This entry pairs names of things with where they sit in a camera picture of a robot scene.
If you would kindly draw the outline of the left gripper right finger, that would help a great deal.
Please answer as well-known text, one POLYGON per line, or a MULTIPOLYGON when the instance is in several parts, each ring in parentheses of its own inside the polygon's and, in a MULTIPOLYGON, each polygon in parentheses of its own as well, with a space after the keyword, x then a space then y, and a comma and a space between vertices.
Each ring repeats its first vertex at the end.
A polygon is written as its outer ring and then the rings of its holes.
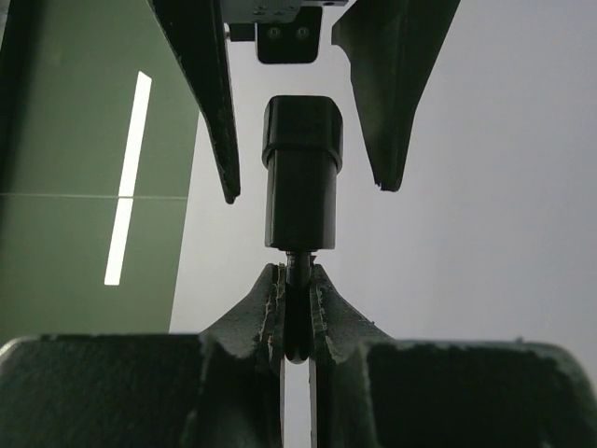
POLYGON ((592 447, 596 395, 560 346, 397 340, 312 269, 315 447, 592 447))

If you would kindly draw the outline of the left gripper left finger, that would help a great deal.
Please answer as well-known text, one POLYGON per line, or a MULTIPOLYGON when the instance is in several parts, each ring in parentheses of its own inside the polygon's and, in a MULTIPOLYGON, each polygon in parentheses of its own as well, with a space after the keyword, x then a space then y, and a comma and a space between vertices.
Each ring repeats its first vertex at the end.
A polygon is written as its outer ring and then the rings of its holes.
POLYGON ((279 447, 285 269, 200 333, 43 335, 1 350, 5 447, 279 447))

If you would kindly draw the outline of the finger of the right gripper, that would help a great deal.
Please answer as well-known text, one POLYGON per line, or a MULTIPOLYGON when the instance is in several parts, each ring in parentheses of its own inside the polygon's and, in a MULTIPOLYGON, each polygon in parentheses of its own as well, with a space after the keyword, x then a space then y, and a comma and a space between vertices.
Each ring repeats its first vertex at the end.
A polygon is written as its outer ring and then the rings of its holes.
POLYGON ((229 59, 218 1, 152 0, 157 23, 205 120, 226 203, 241 194, 229 59))
POLYGON ((383 191, 401 187, 416 110, 458 7, 450 0, 359 0, 332 26, 383 191))

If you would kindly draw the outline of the black padlock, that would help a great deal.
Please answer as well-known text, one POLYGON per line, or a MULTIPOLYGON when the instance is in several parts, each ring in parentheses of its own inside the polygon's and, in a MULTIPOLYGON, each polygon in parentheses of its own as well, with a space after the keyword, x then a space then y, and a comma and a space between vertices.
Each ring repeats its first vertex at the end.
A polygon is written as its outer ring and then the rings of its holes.
POLYGON ((286 255, 286 358, 311 352, 309 289, 314 255, 336 244, 337 176, 343 118, 326 96, 277 95, 264 114, 262 162, 268 172, 265 245, 286 255))

